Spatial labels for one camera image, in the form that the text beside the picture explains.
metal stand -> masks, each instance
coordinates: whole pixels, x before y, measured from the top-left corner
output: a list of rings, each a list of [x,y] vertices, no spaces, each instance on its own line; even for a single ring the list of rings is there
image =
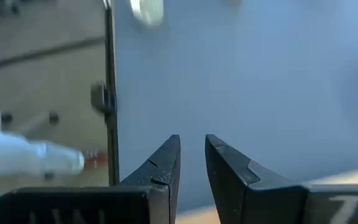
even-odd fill
[[[104,115],[108,133],[109,185],[119,183],[119,159],[117,137],[116,74],[114,67],[114,27],[111,0],[104,0],[106,83],[98,83],[91,89],[93,108]]]

white object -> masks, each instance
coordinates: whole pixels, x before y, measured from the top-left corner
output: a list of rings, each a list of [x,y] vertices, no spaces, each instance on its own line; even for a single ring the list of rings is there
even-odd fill
[[[76,149],[0,132],[0,176],[79,174],[84,163],[82,152]]]
[[[157,27],[164,16],[163,0],[130,0],[132,12],[136,19],[147,27]]]

metal pole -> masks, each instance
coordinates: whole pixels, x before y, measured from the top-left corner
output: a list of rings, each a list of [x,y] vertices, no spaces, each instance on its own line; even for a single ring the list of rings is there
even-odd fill
[[[107,99],[112,105],[111,112],[104,115],[108,135],[109,185],[119,183],[119,158],[116,108],[116,71],[114,66],[114,24],[111,0],[104,0],[105,6],[105,46],[106,46],[106,89]]]

metal bracket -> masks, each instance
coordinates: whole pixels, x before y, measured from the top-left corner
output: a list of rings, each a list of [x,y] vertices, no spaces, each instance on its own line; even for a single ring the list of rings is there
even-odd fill
[[[115,97],[110,93],[106,84],[97,83],[91,87],[91,104],[99,113],[110,116],[116,112]]]

blue wall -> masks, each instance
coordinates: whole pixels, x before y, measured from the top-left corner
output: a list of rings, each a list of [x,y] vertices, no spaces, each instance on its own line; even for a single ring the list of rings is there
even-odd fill
[[[149,30],[116,1],[122,178],[180,134],[179,210],[213,199],[204,135],[293,180],[358,168],[358,1],[165,0]]]

